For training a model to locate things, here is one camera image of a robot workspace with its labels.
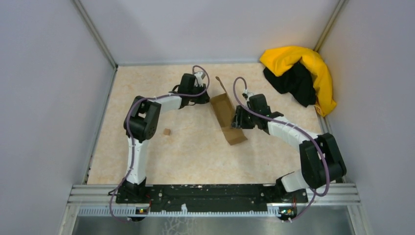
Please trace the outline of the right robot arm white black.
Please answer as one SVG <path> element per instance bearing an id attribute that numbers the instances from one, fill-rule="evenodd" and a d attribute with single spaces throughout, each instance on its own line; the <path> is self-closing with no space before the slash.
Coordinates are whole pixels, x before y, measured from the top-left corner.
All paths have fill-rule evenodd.
<path id="1" fill-rule="evenodd" d="M 329 184 L 346 174 L 346 165 L 334 136 L 307 131 L 282 113 L 272 112 L 263 94 L 245 90 L 242 95 L 245 103 L 238 101 L 231 126 L 236 129 L 257 128 L 283 140 L 300 155 L 300 168 L 277 178 L 272 187 L 266 187 L 266 198 L 288 202 L 307 188 L 315 196 L 327 195 Z"/>

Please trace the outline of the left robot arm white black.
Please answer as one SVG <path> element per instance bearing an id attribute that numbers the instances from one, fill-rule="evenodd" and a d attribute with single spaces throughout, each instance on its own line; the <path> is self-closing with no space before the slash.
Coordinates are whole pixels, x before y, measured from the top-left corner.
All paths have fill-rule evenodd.
<path id="1" fill-rule="evenodd" d="M 160 115 L 191 104 L 209 103 L 209 83 L 206 72 L 185 73 L 180 84 L 168 94 L 155 98 L 137 96 L 134 99 L 123 124 L 128 138 L 129 166 L 121 186 L 116 191 L 117 203 L 147 202 L 147 148 L 156 133 Z"/>

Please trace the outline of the brown cardboard box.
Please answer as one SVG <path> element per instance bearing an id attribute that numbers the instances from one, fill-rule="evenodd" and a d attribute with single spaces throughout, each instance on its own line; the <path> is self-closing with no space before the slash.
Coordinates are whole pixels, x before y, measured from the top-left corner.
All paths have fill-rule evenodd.
<path id="1" fill-rule="evenodd" d="M 221 131 L 229 145 L 236 145 L 245 142 L 248 139 L 244 135 L 242 129 L 231 127 L 236 109 L 232 104 L 229 94 L 221 79 L 218 76 L 216 76 L 215 79 L 219 82 L 224 92 L 211 97 L 210 104 L 220 125 Z"/>

